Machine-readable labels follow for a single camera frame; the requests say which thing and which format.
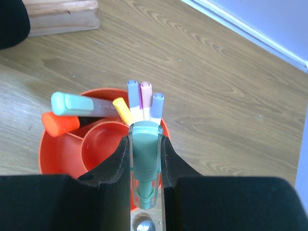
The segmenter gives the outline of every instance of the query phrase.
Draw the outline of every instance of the mint green highlighter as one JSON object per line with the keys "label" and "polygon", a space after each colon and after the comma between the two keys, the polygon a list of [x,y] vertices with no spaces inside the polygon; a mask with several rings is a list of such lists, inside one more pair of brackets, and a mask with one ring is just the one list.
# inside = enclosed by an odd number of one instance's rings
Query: mint green highlighter
{"label": "mint green highlighter", "polygon": [[163,128],[155,122],[140,121],[130,126],[128,136],[134,204],[149,209],[156,205],[157,200]]}

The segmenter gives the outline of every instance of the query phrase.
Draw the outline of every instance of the highlighter cap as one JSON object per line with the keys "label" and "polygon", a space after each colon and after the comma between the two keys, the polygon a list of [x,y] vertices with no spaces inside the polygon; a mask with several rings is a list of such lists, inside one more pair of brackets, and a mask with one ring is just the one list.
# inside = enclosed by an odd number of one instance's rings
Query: highlighter cap
{"label": "highlighter cap", "polygon": [[89,116],[94,103],[86,96],[55,92],[51,96],[51,108],[57,116]]}
{"label": "highlighter cap", "polygon": [[151,117],[162,118],[165,97],[162,93],[155,93],[153,96],[152,107],[150,109]]}
{"label": "highlighter cap", "polygon": [[121,97],[116,98],[115,100],[113,100],[112,104],[114,105],[116,111],[119,113],[124,123],[131,125],[133,123],[133,115],[127,107],[124,99]]}
{"label": "highlighter cap", "polygon": [[139,107],[139,84],[135,80],[127,82],[129,107]]}
{"label": "highlighter cap", "polygon": [[139,121],[130,126],[128,137],[133,201],[141,209],[150,209],[158,195],[163,128],[155,122]]}
{"label": "highlighter cap", "polygon": [[76,130],[80,127],[77,116],[57,116],[53,112],[46,112],[41,117],[45,130],[52,137]]}

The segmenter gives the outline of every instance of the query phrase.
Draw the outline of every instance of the orange container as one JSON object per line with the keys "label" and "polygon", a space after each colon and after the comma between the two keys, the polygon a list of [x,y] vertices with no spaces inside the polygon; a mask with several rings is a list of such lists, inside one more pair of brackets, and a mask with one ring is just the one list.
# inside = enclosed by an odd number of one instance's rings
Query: orange container
{"label": "orange container", "polygon": [[[123,97],[128,105],[126,90],[102,88],[89,90],[81,95],[111,101]],[[163,119],[161,126],[164,135],[170,137]],[[68,174],[78,178],[108,158],[127,134],[128,126],[120,118],[103,118],[58,137],[52,137],[43,131],[38,151],[40,171],[42,174]],[[136,206],[132,195],[130,201],[133,210]]]}

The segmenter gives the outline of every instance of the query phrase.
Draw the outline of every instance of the wood grain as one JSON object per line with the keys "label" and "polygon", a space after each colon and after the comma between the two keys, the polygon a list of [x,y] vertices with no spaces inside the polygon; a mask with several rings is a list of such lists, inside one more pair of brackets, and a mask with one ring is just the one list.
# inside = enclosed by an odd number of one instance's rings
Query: wood grain
{"label": "wood grain", "polygon": [[[305,73],[178,0],[101,0],[99,8],[98,30],[0,52],[0,174],[39,172],[40,114],[53,92],[125,88],[134,78],[165,94],[173,146],[202,174],[294,184]],[[159,203],[146,211],[156,224]]]}

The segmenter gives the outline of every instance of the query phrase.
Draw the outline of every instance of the highlighter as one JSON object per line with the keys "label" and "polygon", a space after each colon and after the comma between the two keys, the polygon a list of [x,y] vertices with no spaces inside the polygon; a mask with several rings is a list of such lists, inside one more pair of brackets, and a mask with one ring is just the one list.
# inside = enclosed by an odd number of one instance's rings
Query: highlighter
{"label": "highlighter", "polygon": [[118,117],[112,101],[63,92],[52,94],[51,108],[57,116]]}
{"label": "highlighter", "polygon": [[129,108],[127,107],[123,98],[116,98],[113,100],[113,105],[117,112],[119,113],[121,119],[124,123],[128,124],[129,126],[133,123],[133,115],[130,112]]}
{"label": "highlighter", "polygon": [[58,116],[53,112],[43,113],[41,117],[45,130],[52,137],[74,131],[100,119],[101,117]]}
{"label": "highlighter", "polygon": [[138,82],[135,80],[129,80],[127,82],[127,90],[129,109],[133,115],[133,122],[143,121],[143,110],[142,105],[140,105],[140,91]]}
{"label": "highlighter", "polygon": [[155,93],[153,96],[152,107],[150,109],[150,121],[160,125],[163,116],[165,97],[162,93]]}
{"label": "highlighter", "polygon": [[141,83],[141,95],[143,105],[143,117],[145,121],[150,121],[150,108],[152,106],[152,85],[148,82]]}

